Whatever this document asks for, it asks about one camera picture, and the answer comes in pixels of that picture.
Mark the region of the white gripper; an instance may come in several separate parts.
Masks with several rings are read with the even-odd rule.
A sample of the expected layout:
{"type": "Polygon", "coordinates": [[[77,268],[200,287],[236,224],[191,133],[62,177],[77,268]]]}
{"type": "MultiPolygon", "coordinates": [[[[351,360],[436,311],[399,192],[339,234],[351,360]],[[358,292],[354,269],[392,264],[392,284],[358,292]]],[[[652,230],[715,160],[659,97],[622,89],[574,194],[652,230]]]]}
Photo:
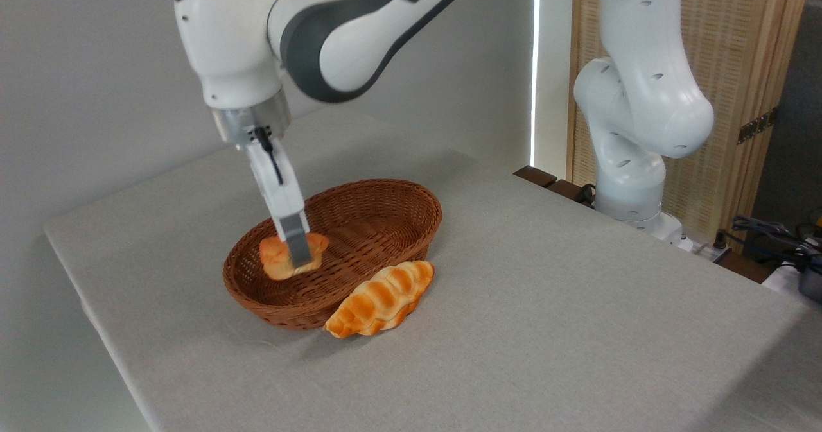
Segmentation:
{"type": "Polygon", "coordinates": [[[285,243],[292,266],[312,262],[306,234],[310,231],[305,201],[290,158],[279,139],[270,139],[271,151],[255,140],[245,146],[259,190],[265,199],[279,239],[285,243]]]}

